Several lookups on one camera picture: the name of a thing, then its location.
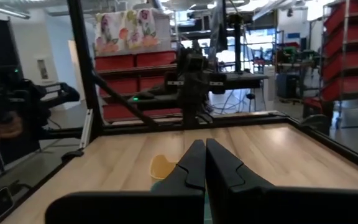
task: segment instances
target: wooden table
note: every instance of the wooden table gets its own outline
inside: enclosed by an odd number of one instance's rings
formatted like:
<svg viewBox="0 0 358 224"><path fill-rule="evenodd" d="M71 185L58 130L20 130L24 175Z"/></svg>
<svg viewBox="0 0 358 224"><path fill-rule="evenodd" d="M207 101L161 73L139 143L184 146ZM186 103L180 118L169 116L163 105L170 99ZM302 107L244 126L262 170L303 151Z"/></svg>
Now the wooden table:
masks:
<svg viewBox="0 0 358 224"><path fill-rule="evenodd" d="M289 124L101 136L3 224L41 224L47 207L80 191L149 190L151 159L178 161L195 139L215 138L275 185L358 189L358 166Z"/></svg>

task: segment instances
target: concrete floor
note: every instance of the concrete floor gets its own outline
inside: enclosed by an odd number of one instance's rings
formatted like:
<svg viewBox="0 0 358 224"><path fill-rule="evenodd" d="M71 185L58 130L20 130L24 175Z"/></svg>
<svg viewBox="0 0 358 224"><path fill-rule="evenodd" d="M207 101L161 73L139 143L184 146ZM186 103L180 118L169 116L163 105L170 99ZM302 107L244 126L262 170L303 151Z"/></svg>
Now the concrete floor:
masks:
<svg viewBox="0 0 358 224"><path fill-rule="evenodd" d="M244 95L249 91L236 90L232 95L230 95L230 91L227 91L225 95L211 95L211 104L216 108L214 113L225 114L248 111L248 100L241 101L240 99L243 99ZM257 90L255 95L256 111L263 111L264 104L261 91ZM358 108L358 101L347 102L344 104L344 107L347 108L342 122L342 126L345 128L340 130L331 128L331 138L358 152L358 128L349 128L358 125L358 109L351 109ZM302 117L303 105L301 104L293 105L292 103L286 104L278 101L275 103L274 108L296 119L301 119ZM255 111L254 104L251 104L250 110ZM82 102L82 104L67 111L54 111L51 120L63 128L79 127L83 125L85 111L85 102ZM57 128L52 123L50 123L50 126L51 128ZM60 164L60 157L64 153L78 149L78 144L78 139L41 141L41 152L33 153L8 165L9 171L5 176L0 178L0 185L7 185L15 180L20 180L21 183L34 186Z"/></svg>

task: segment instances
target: ceiling light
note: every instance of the ceiling light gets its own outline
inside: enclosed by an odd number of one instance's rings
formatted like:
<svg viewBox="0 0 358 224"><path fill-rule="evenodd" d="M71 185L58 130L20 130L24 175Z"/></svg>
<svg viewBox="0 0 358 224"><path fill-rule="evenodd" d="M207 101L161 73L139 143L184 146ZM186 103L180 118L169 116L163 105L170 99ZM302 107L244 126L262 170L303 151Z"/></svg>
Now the ceiling light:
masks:
<svg viewBox="0 0 358 224"><path fill-rule="evenodd" d="M173 13L173 11L171 9L167 9L167 10L164 10L164 13L165 14L171 14L171 13Z"/></svg>
<svg viewBox="0 0 358 224"><path fill-rule="evenodd" d="M10 16L15 16L15 17L18 17L18 18L21 18L21 19L30 19L29 15L26 15L26 14L23 14L23 13L18 13L18 12L12 12L12 11L2 9L2 8L0 8L0 13L7 14L7 15L10 15Z"/></svg>
<svg viewBox="0 0 358 224"><path fill-rule="evenodd" d="M265 6L268 2L269 0L250 1L248 4L238 7L238 9L241 11L254 11L259 7Z"/></svg>
<svg viewBox="0 0 358 224"><path fill-rule="evenodd" d="M214 2L214 4L208 4L208 5L206 5L206 7L207 7L208 9L213 9L213 8L216 7L216 2Z"/></svg>

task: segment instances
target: yellow object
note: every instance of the yellow object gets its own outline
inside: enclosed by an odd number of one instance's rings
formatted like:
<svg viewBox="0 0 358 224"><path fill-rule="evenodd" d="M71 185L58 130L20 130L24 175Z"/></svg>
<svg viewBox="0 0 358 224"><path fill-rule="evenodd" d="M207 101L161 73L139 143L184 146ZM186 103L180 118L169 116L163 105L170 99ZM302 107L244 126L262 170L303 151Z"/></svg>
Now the yellow object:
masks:
<svg viewBox="0 0 358 224"><path fill-rule="evenodd" d="M170 162L164 155L157 155L152 159L150 165L150 176L153 184L165 179L173 171L176 162Z"/></svg>

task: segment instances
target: metal pole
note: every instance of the metal pole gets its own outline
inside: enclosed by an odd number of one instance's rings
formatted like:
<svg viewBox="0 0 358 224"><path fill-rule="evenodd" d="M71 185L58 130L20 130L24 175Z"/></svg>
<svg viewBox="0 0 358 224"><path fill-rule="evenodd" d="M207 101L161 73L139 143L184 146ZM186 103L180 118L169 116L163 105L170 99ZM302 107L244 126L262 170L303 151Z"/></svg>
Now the metal pole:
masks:
<svg viewBox="0 0 358 224"><path fill-rule="evenodd" d="M248 56L248 50L246 53L246 29L247 29L247 26L243 25L242 26L242 67L244 68L244 70L246 69L246 54Z"/></svg>
<svg viewBox="0 0 358 224"><path fill-rule="evenodd" d="M1 154L1 150L0 150L0 163L1 163L1 166L0 166L0 171L1 172L5 172L5 161L4 161L4 158L2 157L2 154Z"/></svg>
<svg viewBox="0 0 358 224"><path fill-rule="evenodd" d="M67 0L68 11L70 12L71 24L77 49L78 61L80 64L81 78L84 86L85 100L88 109L93 110L93 123L89 141L93 141L103 131L103 120L100 113L99 99L96 94L93 82L93 64L90 57L88 40L86 38L85 22L81 1Z"/></svg>
<svg viewBox="0 0 358 224"><path fill-rule="evenodd" d="M321 18L321 46L320 46L320 60L319 60L319 64L320 64L320 67L319 67L319 74L320 74L320 77L319 77L319 82L318 82L318 98L319 98L319 101L321 102L322 99L321 99L321 89L322 89L322 82L323 82L323 53L324 53L324 50L323 50L323 46L324 46L324 20L325 20L325 17L326 17L326 5L323 5L323 17Z"/></svg>
<svg viewBox="0 0 358 224"><path fill-rule="evenodd" d="M234 53L236 57L235 62L235 72L241 72L241 25L240 25L240 16L235 15L236 19L234 20Z"/></svg>
<svg viewBox="0 0 358 224"><path fill-rule="evenodd" d="M343 102L343 79L345 77L345 64L346 64L346 44L347 44L347 32L349 29L349 10L350 10L350 0L346 0L346 7L345 7L345 20L344 20L344 30L343 30L343 43L342 43L342 70L341 70L341 76L339 77L341 79L340 84L340 97L339 97L339 111L338 111L338 117L336 120L336 129L339 129L341 127L341 121L342 121L342 102Z"/></svg>
<svg viewBox="0 0 358 224"><path fill-rule="evenodd" d="M90 109L86 112L85 121L84 121L84 128L82 130L81 140L79 149L82 150L88 146L90 143L90 137L91 137L91 126L93 122L93 110Z"/></svg>

